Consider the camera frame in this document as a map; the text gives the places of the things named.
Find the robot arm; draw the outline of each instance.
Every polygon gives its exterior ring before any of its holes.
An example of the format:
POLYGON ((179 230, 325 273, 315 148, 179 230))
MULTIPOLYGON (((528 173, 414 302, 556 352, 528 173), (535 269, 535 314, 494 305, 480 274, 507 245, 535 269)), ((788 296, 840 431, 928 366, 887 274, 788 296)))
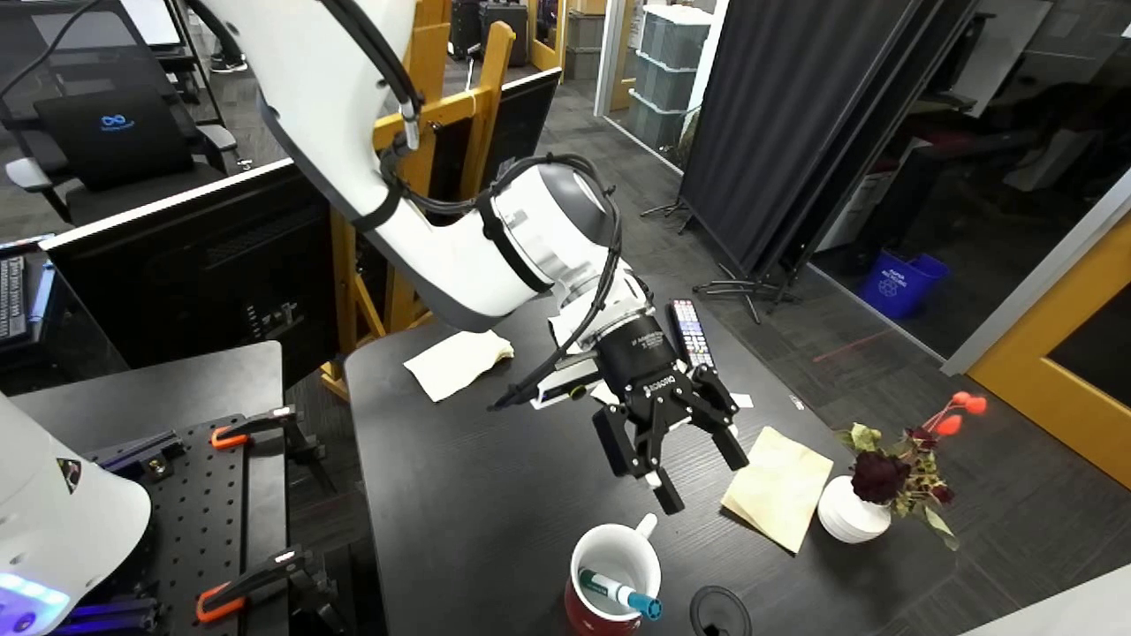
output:
POLYGON ((407 145, 417 138, 422 102, 395 59, 414 28, 414 0, 225 0, 218 15, 239 33, 283 148, 414 280, 437 319, 480 329, 557 294, 557 352, 592 350, 620 396, 620 408, 595 417, 616 475, 659 489, 669 512, 682 509, 659 448, 685 422, 712 431, 733 468, 745 468, 727 426, 733 400, 712 371, 680 365, 650 294, 620 260, 616 205, 583 160, 528 160, 475 200, 447 205, 411 196, 392 152, 375 157, 372 124, 395 107, 407 145))

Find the napkin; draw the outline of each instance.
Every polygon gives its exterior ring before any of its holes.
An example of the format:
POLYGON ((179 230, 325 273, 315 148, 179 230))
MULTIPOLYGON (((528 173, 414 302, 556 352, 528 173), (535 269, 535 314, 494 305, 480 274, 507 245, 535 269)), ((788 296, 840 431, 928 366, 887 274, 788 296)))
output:
POLYGON ((516 350, 497 332, 455 332, 403 366, 414 371, 432 403, 443 403, 507 356, 516 356, 516 350))
POLYGON ((784 552, 798 555, 832 469, 835 461, 765 426, 748 446, 748 468, 734 475, 722 506, 784 552))

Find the black table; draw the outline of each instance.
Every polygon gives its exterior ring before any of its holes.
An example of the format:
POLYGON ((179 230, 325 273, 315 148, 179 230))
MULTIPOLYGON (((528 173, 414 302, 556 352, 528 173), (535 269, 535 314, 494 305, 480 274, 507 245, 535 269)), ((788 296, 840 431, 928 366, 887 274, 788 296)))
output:
MULTIPOLYGON (((123 437, 161 435, 231 412, 259 412, 283 403, 283 350, 256 344, 239 350, 137 366, 61 389, 25 392, 14 403, 74 452, 110 448, 123 437)), ((288 461, 249 461, 243 570, 288 546, 288 461)), ((249 636, 289 632, 288 597, 243 610, 249 636)))
MULTIPOLYGON (((576 536, 596 524, 636 525, 645 512, 661 515, 653 546, 669 616, 645 632, 694 632, 689 597, 708 584, 734 591, 760 629, 844 632, 837 610, 854 610, 854 601, 844 597, 835 562, 850 552, 832 544, 817 521, 798 558, 726 521, 719 503, 733 469, 702 431, 680 426, 663 440, 663 468, 685 498, 685 512, 663 515, 645 483, 613 476, 592 403, 488 412, 488 403, 549 352, 543 311, 549 305, 537 305, 501 323, 494 332, 516 346, 516 360, 437 408, 403 360, 450 329, 377 338, 345 360, 390 632, 566 632, 562 588, 576 536)), ((773 424, 844 468, 840 437, 712 314, 702 324, 727 389, 756 403, 734 422, 741 446, 773 424)))

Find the small vase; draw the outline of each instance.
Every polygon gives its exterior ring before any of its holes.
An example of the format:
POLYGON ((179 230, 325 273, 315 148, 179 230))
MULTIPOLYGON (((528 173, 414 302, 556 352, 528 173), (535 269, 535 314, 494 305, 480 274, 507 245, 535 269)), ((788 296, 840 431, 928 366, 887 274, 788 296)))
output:
POLYGON ((817 521, 840 544, 866 544, 866 539, 887 534, 892 509, 862 503, 851 491, 851 476, 835 476, 821 496, 817 521))

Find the mug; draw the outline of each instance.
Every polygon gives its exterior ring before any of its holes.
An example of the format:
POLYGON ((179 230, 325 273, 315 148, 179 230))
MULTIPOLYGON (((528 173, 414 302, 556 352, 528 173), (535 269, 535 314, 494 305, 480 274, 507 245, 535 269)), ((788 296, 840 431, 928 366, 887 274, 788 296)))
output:
POLYGON ((579 588, 579 574, 592 570, 659 597, 661 558, 648 539, 653 525, 659 515, 648 512, 639 525, 602 524, 576 539, 566 578, 566 618, 571 636, 633 636, 639 629, 639 610, 579 588))

